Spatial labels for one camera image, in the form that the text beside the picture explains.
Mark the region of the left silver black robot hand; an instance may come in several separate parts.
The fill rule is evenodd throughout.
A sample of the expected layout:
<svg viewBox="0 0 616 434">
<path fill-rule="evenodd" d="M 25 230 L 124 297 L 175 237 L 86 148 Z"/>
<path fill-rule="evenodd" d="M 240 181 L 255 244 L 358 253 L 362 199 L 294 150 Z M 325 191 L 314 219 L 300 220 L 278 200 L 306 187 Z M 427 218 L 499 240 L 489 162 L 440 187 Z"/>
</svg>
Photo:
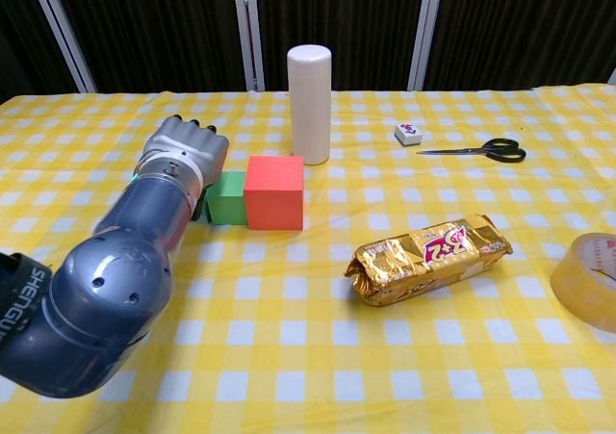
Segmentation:
<svg viewBox="0 0 616 434">
<path fill-rule="evenodd" d="M 209 125 L 180 115 L 166 118 L 147 140 L 134 173 L 155 174 L 178 186 L 188 198 L 192 220 L 201 218 L 205 193 L 219 179 L 229 148 L 227 137 Z"/>
</svg>

